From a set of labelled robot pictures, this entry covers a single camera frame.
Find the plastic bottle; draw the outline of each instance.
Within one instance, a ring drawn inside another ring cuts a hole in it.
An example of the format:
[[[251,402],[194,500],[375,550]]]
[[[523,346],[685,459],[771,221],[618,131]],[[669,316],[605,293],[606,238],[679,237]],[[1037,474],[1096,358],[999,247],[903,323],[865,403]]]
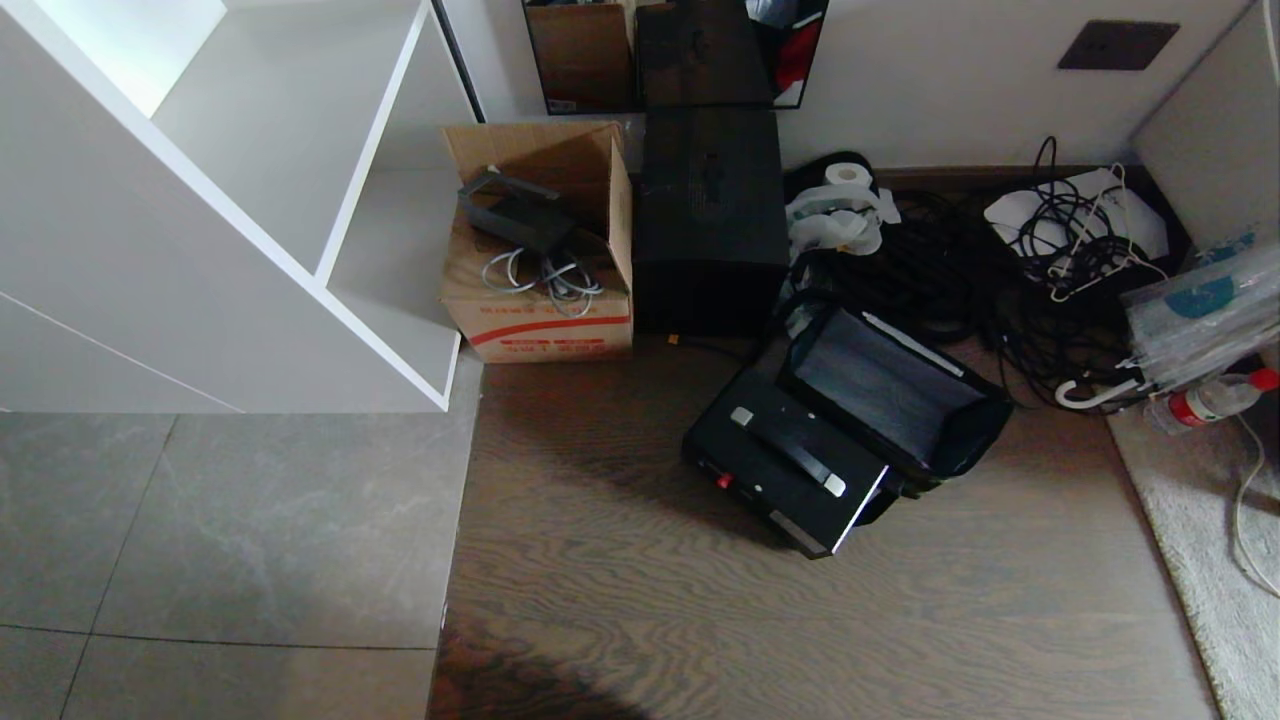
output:
[[[1263,392],[1280,387],[1280,374],[1263,368],[1248,375],[1222,375],[1147,402],[1143,416],[1157,430],[1176,436],[1251,407]]]

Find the white rug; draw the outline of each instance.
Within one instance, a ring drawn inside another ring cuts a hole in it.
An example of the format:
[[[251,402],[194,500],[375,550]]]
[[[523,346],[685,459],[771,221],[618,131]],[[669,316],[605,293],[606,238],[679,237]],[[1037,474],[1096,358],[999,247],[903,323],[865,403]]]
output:
[[[1226,720],[1280,717],[1280,600],[1240,570],[1233,551],[1235,491],[1257,457],[1235,420],[1166,437],[1142,414],[1110,419]],[[1245,496],[1240,530],[1260,568],[1280,578],[1280,477],[1265,465]]]

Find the electrical outlet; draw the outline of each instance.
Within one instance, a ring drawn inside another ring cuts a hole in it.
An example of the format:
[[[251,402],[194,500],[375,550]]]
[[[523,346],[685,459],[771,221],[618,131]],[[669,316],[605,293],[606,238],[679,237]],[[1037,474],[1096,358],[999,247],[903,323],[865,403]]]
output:
[[[1146,70],[1180,27],[1178,23],[1089,20],[1059,60],[1057,68]]]

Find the black box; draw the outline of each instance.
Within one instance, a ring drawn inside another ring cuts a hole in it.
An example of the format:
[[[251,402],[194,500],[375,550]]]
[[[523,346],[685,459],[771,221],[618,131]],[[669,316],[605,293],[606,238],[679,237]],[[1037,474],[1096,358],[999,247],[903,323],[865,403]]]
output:
[[[769,110],[650,111],[635,247],[636,331],[756,336],[790,264]]]
[[[888,492],[882,483],[892,473],[750,369],[739,373],[685,434],[684,455],[808,557],[833,555],[854,525],[874,519],[879,496]]]
[[[760,46],[742,0],[636,8],[644,106],[773,106]]]

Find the red bottle cap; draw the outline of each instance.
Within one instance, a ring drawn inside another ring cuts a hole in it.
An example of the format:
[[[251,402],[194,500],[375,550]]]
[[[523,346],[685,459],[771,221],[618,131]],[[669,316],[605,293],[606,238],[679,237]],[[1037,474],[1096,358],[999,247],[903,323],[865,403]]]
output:
[[[1261,370],[1254,370],[1249,374],[1249,384],[1261,389],[1262,392],[1272,391],[1280,387],[1280,373],[1276,373],[1271,368],[1262,368]]]

